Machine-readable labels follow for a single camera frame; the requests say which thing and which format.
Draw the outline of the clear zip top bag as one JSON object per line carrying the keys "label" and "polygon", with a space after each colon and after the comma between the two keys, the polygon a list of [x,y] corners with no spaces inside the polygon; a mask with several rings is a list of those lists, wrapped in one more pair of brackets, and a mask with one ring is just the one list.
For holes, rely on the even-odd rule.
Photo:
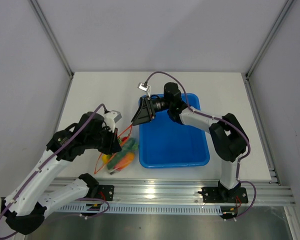
{"label": "clear zip top bag", "polygon": [[101,153],[96,160],[94,174],[98,174],[105,170],[110,175],[121,172],[127,168],[135,159],[136,152],[139,149],[139,142],[136,138],[132,137],[133,126],[130,124],[122,133],[117,137],[121,151],[113,154]]}

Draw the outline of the dark green cucumber toy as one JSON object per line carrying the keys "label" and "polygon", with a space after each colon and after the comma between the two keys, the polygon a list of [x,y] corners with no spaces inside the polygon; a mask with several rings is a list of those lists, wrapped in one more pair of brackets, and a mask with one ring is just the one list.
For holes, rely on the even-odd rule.
{"label": "dark green cucumber toy", "polygon": [[120,152],[116,153],[112,160],[106,165],[107,169],[115,170],[115,165],[127,154],[135,153],[138,150],[138,141],[135,138],[129,138],[126,143],[123,145]]}

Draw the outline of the yellow orange mango toy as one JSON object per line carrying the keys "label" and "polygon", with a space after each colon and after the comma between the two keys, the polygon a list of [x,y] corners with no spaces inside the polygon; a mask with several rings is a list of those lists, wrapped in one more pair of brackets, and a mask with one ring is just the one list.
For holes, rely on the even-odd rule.
{"label": "yellow orange mango toy", "polygon": [[102,159],[102,162],[106,165],[108,164],[111,160],[112,160],[113,156],[112,155],[105,155],[103,154],[101,159]]}

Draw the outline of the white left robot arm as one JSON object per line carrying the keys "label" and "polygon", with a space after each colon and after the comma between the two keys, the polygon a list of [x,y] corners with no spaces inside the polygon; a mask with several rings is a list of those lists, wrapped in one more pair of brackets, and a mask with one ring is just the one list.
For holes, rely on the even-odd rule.
{"label": "white left robot arm", "polygon": [[42,157],[10,195],[1,200],[5,222],[23,235],[34,232],[44,220],[59,208],[77,199],[101,197],[99,182],[89,173],[81,174],[74,182],[52,193],[45,190],[56,176],[86,150],[96,149],[110,155],[121,151],[116,123],[121,113],[115,110],[104,114],[87,112],[78,123],[57,131],[46,145]]}

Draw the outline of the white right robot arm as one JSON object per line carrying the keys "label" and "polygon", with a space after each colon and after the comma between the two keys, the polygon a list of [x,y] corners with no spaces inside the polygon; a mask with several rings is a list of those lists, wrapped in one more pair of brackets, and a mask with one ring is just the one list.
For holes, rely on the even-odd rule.
{"label": "white right robot arm", "polygon": [[173,122],[210,134],[214,150],[221,159],[221,176],[212,202],[227,203],[235,199],[241,188],[241,161],[251,152],[249,138],[237,118],[232,113],[217,117],[196,109],[190,105],[185,88],[174,82],[164,85],[162,97],[152,97],[151,87],[146,82],[139,83],[138,88],[145,96],[139,99],[132,125],[149,123],[156,113],[167,111]]}

